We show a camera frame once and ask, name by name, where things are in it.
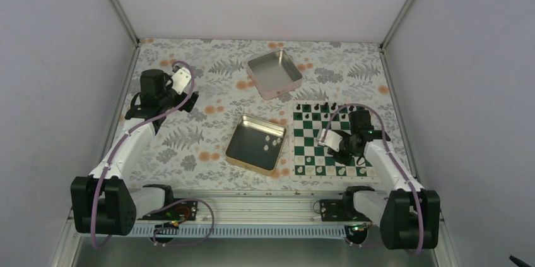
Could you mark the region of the white chess pieces group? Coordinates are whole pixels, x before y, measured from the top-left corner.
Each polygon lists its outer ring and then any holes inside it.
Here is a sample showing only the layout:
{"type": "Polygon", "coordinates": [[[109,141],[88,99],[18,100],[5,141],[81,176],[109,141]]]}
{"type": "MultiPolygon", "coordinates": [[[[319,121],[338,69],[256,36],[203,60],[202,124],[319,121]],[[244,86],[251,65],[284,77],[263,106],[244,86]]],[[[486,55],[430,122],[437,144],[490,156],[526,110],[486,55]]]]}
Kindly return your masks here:
{"type": "Polygon", "coordinates": [[[378,178],[375,169],[363,158],[354,158],[350,166],[335,162],[328,148],[318,145],[313,136],[293,134],[287,138],[286,144],[289,147],[278,161],[283,175],[297,179],[378,178]]]}

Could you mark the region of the gold square tin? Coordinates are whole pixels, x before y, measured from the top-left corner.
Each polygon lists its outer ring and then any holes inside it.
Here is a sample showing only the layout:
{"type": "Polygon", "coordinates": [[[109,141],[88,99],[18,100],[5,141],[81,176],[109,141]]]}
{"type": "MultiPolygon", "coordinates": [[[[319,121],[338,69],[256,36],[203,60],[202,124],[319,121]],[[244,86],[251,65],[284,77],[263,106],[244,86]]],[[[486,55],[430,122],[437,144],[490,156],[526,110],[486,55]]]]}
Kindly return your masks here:
{"type": "Polygon", "coordinates": [[[272,176],[281,156],[287,129],[250,115],[242,115],[225,151],[227,162],[272,176]]]}

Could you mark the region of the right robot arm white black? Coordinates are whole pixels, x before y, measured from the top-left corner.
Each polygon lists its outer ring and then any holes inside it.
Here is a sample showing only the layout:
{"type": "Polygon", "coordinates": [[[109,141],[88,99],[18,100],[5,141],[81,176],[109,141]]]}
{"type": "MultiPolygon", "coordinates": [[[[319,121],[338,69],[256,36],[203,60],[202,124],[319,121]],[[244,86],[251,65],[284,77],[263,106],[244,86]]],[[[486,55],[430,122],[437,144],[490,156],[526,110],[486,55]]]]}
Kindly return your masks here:
{"type": "Polygon", "coordinates": [[[423,187],[395,154],[382,120],[374,128],[371,118],[378,112],[362,104],[344,104],[336,117],[348,110],[350,132],[331,129],[328,124],[317,139],[335,161],[348,165],[352,158],[363,158],[375,169],[387,195],[372,187],[347,188],[341,211],[350,221],[365,216],[380,230],[383,245],[390,250],[404,249],[419,254],[438,245],[440,197],[423,187]]]}

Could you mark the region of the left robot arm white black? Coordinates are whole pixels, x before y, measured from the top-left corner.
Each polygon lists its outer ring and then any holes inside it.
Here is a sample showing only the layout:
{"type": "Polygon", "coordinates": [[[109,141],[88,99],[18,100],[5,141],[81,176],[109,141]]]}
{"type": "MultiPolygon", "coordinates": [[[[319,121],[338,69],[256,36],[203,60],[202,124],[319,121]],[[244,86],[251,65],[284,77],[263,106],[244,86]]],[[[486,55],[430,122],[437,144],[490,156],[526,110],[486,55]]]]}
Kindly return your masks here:
{"type": "Polygon", "coordinates": [[[192,69],[182,61],[174,66],[171,74],[160,69],[141,73],[140,90],[130,101],[119,138],[87,176],[72,181],[73,220],[79,233],[128,235],[135,221],[147,214],[166,220],[175,213],[169,186],[149,184],[138,191],[127,186],[166,117],[175,111],[191,112],[199,98],[192,69]]]}

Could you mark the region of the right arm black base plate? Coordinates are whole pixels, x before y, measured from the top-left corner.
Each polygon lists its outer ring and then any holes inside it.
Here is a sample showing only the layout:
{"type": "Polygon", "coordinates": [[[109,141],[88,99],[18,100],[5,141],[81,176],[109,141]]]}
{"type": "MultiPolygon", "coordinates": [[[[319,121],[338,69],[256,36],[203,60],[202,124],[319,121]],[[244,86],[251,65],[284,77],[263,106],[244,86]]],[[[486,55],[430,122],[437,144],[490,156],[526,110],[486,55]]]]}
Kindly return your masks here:
{"type": "Polygon", "coordinates": [[[314,203],[313,211],[323,222],[369,222],[370,219],[355,210],[352,200],[321,199],[314,203]]]}

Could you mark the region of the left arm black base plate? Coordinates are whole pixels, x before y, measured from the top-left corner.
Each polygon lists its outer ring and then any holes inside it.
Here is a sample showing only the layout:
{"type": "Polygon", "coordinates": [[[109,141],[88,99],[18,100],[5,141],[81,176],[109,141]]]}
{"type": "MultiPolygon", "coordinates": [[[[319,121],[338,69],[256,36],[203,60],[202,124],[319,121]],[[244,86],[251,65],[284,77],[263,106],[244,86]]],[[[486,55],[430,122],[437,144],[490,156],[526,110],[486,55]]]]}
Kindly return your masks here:
{"type": "Polygon", "coordinates": [[[164,222],[194,221],[196,219],[197,209],[197,201],[185,201],[158,213],[145,215],[141,219],[164,222]]]}

